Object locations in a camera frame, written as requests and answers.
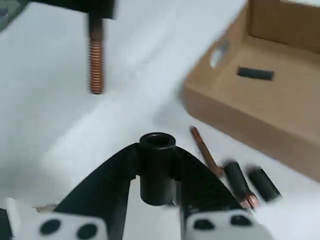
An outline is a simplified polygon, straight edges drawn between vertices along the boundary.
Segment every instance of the black tube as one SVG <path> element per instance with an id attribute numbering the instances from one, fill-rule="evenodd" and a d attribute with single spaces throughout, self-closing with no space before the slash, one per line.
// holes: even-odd
<path id="1" fill-rule="evenodd" d="M 278 196 L 281 196 L 276 186 L 262 168 L 258 167 L 254 170 L 251 170 L 248 173 L 248 176 L 261 197 L 266 202 L 270 202 L 276 199 Z"/>
<path id="2" fill-rule="evenodd" d="M 166 133 L 149 133 L 140 138 L 140 196 L 150 205 L 166 205 L 174 197 L 174 166 L 176 140 Z"/>
<path id="3" fill-rule="evenodd" d="M 230 183 L 232 191 L 236 198 L 241 201 L 251 193 L 247 181 L 236 161 L 230 161 L 224 166 L 225 175 Z"/>

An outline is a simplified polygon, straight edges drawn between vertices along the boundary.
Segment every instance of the cardboard box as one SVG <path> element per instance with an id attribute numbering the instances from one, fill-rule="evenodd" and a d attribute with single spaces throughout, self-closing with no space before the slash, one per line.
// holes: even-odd
<path id="1" fill-rule="evenodd" d="M 320 8 L 250 1 L 189 73 L 195 118 L 320 181 Z M 274 71 L 273 80 L 237 75 Z"/>

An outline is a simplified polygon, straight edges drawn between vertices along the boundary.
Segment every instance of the black mount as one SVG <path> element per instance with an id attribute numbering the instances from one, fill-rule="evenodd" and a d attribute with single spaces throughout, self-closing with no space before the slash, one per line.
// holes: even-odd
<path id="1" fill-rule="evenodd" d="M 149 133 L 104 162 L 55 212 L 102 218 L 109 240 L 122 240 L 130 181 L 140 176 L 140 196 L 154 206 L 180 206 L 181 234 L 195 213 L 242 209 L 225 185 L 166 133 Z"/>

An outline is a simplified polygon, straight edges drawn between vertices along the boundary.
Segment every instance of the black rubber piece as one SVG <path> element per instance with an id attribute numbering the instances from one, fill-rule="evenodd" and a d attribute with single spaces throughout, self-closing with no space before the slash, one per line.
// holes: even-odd
<path id="1" fill-rule="evenodd" d="M 273 71 L 266 71 L 260 69 L 253 69 L 247 67 L 239 67 L 237 75 L 240 77 L 250 78 L 250 79 L 260 79 L 271 81 L 274 78 Z"/>
<path id="2" fill-rule="evenodd" d="M 199 219 L 195 221 L 193 228 L 196 230 L 207 231 L 215 229 L 215 225 L 208 219 Z"/>
<path id="3" fill-rule="evenodd" d="M 248 187 L 245 176 L 236 161 L 230 161 L 225 165 L 224 172 L 236 198 L 242 201 L 248 194 L 252 193 Z"/>
<path id="4" fill-rule="evenodd" d="M 242 215 L 236 215 L 231 217 L 230 223 L 233 226 L 241 226 L 241 227 L 252 226 L 252 222 L 248 218 Z"/>
<path id="5" fill-rule="evenodd" d="M 139 155 L 141 199 L 153 206 L 166 205 L 174 198 L 172 176 L 176 140 L 169 134 L 155 132 L 140 138 Z"/>
<path id="6" fill-rule="evenodd" d="M 266 202 L 270 202 L 281 196 L 274 183 L 262 168 L 258 167 L 251 170 L 248 172 L 248 177 Z"/>
<path id="7" fill-rule="evenodd" d="M 44 236 L 48 236 L 51 234 L 54 234 L 56 231 L 59 230 L 61 226 L 61 221 L 58 219 L 51 219 L 46 221 L 42 226 L 40 227 L 40 233 Z"/>
<path id="8" fill-rule="evenodd" d="M 79 228 L 78 232 L 76 233 L 76 236 L 80 240 L 89 240 L 96 236 L 97 234 L 97 226 L 95 224 L 86 224 Z"/>

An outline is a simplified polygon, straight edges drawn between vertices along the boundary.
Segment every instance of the copper rod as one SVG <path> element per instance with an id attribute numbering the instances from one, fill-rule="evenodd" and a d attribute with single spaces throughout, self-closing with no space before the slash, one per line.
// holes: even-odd
<path id="1" fill-rule="evenodd" d="M 203 141 L 202 137 L 200 136 L 200 133 L 198 129 L 195 126 L 190 127 L 190 132 L 193 136 L 193 139 L 196 142 L 196 145 L 198 146 L 207 167 L 218 177 L 222 177 L 224 175 L 224 169 L 222 167 L 217 166 L 214 158 L 211 156 L 205 142 Z"/>

